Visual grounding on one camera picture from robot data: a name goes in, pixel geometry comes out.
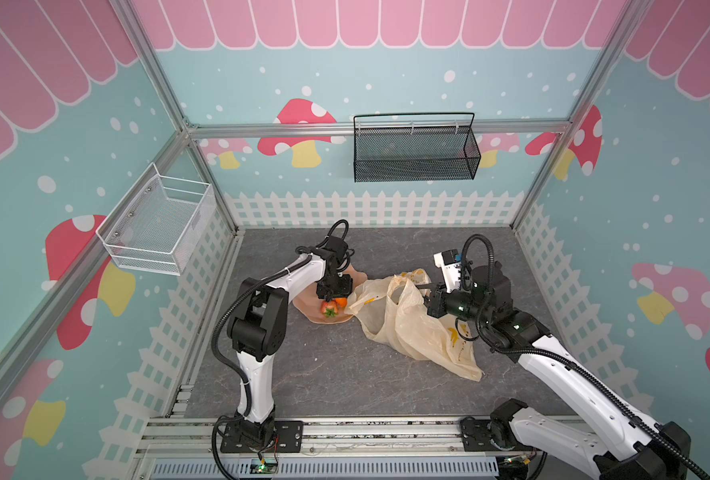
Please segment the banana print plastic bag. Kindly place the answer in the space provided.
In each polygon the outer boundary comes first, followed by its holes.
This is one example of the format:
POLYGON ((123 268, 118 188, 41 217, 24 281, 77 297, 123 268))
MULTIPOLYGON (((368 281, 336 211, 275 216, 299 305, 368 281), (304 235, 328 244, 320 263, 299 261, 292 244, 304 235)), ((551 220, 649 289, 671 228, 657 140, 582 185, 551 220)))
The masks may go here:
POLYGON ((368 339, 480 381, 484 372, 476 363, 469 327, 458 325, 450 314, 439 318, 428 314, 424 301, 429 294, 419 287, 429 282, 423 269, 367 280, 349 296, 345 313, 357 318, 368 339))

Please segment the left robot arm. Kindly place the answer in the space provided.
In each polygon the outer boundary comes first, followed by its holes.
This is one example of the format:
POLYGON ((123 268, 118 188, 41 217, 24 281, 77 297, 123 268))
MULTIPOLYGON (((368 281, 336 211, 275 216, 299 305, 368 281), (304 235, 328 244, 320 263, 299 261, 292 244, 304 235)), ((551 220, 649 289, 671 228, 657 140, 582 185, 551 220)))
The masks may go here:
POLYGON ((353 255, 345 235, 329 233, 315 246, 299 246, 296 253, 298 258, 278 272, 244 280, 212 333, 212 354, 240 378, 236 426, 230 430, 237 444, 262 448, 275 440, 272 372, 292 300, 313 287, 322 315, 335 318, 354 289, 345 272, 353 255))

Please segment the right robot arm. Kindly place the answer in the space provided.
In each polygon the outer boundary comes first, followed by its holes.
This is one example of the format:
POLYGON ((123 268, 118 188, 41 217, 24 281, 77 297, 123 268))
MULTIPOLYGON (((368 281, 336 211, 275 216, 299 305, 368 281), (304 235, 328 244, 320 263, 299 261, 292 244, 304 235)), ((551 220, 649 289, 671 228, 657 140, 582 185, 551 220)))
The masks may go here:
POLYGON ((490 415, 495 447, 530 446, 592 479, 687 478, 687 432, 674 422, 658 423, 614 393, 544 324, 515 308, 500 263, 471 269, 455 253, 444 252, 436 265, 443 279, 430 290, 429 314, 465 322, 474 338, 534 375, 590 428, 578 430, 510 399, 490 415))

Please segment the red strawberry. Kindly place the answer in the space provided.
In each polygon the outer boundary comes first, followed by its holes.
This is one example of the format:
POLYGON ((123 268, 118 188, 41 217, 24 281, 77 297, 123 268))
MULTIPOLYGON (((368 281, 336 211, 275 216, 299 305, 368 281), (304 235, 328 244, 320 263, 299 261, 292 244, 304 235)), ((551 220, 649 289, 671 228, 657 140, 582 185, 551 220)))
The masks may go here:
POLYGON ((335 300, 323 301, 320 306, 320 311, 325 318, 334 318, 339 315, 340 306, 335 300))

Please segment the pink wavy fruit plate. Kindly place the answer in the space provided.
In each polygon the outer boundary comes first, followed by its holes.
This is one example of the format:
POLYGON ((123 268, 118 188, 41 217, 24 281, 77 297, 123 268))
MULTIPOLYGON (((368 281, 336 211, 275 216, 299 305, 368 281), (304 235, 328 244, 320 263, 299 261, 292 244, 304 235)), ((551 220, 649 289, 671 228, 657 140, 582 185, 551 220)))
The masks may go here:
MULTIPOLYGON (((314 282, 313 284, 307 286, 299 295, 297 295, 293 301, 292 304, 294 307, 310 322, 314 324, 321 324, 321 325, 333 325, 333 324, 339 324, 339 323, 344 323, 349 321, 352 316, 350 314, 346 313, 346 308, 344 310, 340 310, 340 313, 337 317, 334 318, 325 318, 320 311, 320 306, 323 301, 331 301, 331 300, 321 300, 317 297, 316 295, 316 286, 317 283, 314 282)), ((349 303, 350 300, 355 299, 355 294, 351 293, 347 298, 347 301, 349 303)))

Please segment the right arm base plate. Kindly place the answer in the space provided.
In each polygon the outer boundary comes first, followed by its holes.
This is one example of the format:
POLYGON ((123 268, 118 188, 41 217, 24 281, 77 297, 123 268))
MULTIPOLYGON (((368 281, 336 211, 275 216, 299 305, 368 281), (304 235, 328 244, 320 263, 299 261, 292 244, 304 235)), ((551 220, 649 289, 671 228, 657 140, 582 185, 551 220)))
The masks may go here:
POLYGON ((467 416, 459 421, 459 428, 465 452, 509 451, 514 448, 497 421, 467 416))

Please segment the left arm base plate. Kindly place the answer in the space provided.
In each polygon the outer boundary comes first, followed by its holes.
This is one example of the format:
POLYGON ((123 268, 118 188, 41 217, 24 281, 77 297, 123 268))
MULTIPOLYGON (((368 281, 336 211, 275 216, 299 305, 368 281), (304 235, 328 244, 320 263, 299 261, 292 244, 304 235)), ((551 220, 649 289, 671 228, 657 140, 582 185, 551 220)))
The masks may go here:
POLYGON ((250 453, 259 450, 270 453, 300 453, 304 423, 268 419, 264 423, 247 420, 231 422, 220 437, 221 453, 250 453))

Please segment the black mesh wall basket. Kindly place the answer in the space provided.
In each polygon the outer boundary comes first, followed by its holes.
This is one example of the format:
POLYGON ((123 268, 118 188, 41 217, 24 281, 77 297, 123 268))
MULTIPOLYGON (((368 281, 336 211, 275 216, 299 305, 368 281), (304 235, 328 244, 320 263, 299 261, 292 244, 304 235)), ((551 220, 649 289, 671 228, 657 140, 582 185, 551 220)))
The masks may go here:
POLYGON ((360 183, 472 180, 482 157, 464 112, 360 114, 352 119, 360 183))

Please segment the white mesh wall basket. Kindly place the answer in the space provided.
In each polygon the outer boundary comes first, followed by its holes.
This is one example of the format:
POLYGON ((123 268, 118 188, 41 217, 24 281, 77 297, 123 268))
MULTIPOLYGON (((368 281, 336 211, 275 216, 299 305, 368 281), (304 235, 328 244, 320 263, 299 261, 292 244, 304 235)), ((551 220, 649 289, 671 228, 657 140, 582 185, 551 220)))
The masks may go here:
POLYGON ((96 230, 120 269, 181 275, 216 212, 212 185, 147 167, 96 230))

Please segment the aluminium front rail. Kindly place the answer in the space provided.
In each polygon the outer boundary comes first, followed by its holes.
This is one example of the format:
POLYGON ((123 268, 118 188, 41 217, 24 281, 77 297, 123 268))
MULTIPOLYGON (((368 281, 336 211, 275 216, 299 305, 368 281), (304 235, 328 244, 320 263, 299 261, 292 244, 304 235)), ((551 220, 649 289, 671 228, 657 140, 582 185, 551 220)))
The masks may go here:
MULTIPOLYGON (((576 415, 546 416, 587 432, 576 415)), ((132 456, 131 479, 493 478, 510 465, 533 468, 542 452, 465 452, 458 416, 298 417, 300 453, 221 453, 211 418, 152 420, 132 456)))

